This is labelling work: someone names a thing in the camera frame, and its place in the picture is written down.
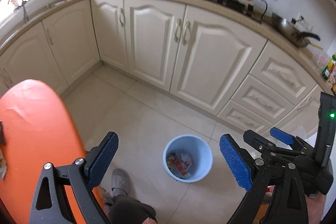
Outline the person's right hand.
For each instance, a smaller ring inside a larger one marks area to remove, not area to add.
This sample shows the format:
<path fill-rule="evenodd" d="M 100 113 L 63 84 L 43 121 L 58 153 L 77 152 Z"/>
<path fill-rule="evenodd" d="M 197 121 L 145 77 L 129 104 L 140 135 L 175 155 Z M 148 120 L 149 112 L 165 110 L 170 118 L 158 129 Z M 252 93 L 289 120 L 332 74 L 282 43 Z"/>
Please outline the person's right hand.
<path fill-rule="evenodd" d="M 309 224 L 319 224 L 322 219 L 326 196 L 318 192 L 314 197 L 306 197 Z"/>

